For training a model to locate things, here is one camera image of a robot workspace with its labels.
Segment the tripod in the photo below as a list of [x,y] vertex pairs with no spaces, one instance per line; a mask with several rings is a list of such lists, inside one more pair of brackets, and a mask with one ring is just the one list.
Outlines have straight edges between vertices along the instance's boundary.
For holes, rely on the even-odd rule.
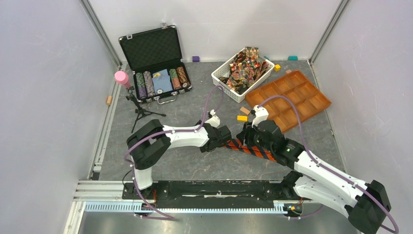
[[144,108],[142,108],[141,105],[139,104],[138,100],[136,99],[135,95],[133,95],[133,90],[134,90],[134,89],[135,89],[135,88],[134,88],[133,86],[131,86],[129,89],[127,89],[129,95],[126,96],[126,99],[133,101],[133,103],[135,104],[135,106],[138,108],[138,109],[135,109],[135,113],[137,113],[138,116],[136,117],[135,123],[133,124],[131,133],[133,133],[137,121],[140,120],[140,119],[142,119],[142,118],[144,118],[144,117],[146,117],[146,116],[150,116],[150,115],[152,115],[152,114],[160,115],[160,116],[163,116],[163,117],[167,116],[167,115],[165,115],[165,114],[160,114],[160,113],[156,113],[156,112],[152,112],[152,111],[147,111],[147,110],[145,110]]

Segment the brown compartment tray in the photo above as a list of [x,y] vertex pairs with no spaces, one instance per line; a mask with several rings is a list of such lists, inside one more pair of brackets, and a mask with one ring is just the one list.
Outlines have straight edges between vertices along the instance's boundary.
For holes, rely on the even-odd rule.
[[[331,105],[330,100],[299,70],[251,91],[245,96],[245,100],[250,107],[254,107],[273,95],[282,95],[290,99],[296,106],[302,122]],[[283,133],[298,125],[293,108],[285,100],[276,98],[267,102],[264,107],[269,113],[268,119],[274,120]]]

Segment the pink cup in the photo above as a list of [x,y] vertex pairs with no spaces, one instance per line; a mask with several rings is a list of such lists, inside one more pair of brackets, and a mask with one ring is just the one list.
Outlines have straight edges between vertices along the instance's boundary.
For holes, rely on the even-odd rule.
[[115,73],[115,80],[117,83],[123,85],[127,89],[131,87],[131,83],[129,82],[129,77],[128,77],[128,74],[126,74],[126,72],[117,71]]

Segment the plastic basket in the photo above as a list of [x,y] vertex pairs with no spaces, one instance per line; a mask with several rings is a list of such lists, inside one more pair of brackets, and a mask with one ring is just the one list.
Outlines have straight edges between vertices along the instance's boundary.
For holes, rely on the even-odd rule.
[[274,68],[274,64],[264,58],[259,57],[259,60],[265,60],[266,62],[268,62],[269,66],[268,66],[268,71],[266,73],[264,73],[253,85],[251,85],[251,87],[249,87],[243,94],[238,94],[236,93],[234,90],[230,89],[226,84],[222,83],[222,81],[219,80],[219,77],[228,77],[229,76],[229,64],[231,63],[231,61],[234,59],[234,57],[236,56],[236,54],[234,56],[232,56],[232,58],[230,58],[228,61],[226,61],[222,66],[220,66],[217,70],[215,70],[211,76],[212,76],[212,81],[214,82],[214,85],[222,85],[224,87],[224,92],[230,96],[232,99],[234,99],[237,103],[240,103],[242,100],[245,99],[245,95],[256,89],[262,82],[264,82],[265,79],[267,79],[271,72],[272,69]]

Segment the wall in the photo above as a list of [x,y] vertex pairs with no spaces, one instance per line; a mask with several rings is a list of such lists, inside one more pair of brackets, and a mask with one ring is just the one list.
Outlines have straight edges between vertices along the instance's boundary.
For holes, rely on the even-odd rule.
[[118,38],[175,24],[185,60],[228,60],[245,46],[307,59],[339,0],[90,0],[121,60]]
[[386,186],[403,234],[413,227],[412,11],[408,0],[351,1],[314,64],[348,172]]
[[63,232],[115,71],[79,1],[0,3],[0,233]]

